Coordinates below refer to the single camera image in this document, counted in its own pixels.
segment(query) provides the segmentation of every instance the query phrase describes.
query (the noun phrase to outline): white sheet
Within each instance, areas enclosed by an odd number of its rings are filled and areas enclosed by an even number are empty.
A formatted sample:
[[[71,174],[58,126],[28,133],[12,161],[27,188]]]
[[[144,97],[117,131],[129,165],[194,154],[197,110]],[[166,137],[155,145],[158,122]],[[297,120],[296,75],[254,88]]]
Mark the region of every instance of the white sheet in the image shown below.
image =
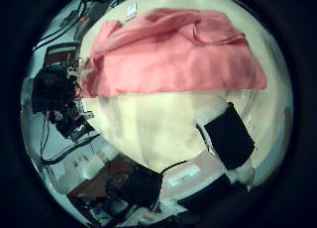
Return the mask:
[[[126,19],[127,8],[138,5],[138,15],[157,7],[217,10],[246,34],[267,77],[267,88],[208,90],[200,92],[126,94],[112,98],[83,99],[95,117],[89,123],[104,139],[136,162],[162,171],[205,150],[195,129],[194,112],[215,95],[235,104],[258,146],[252,154],[256,168],[267,157],[284,127],[284,109],[291,107],[291,91],[278,46],[261,24],[231,0],[128,0],[105,14],[85,35],[80,56],[88,57],[94,37],[107,20]]]

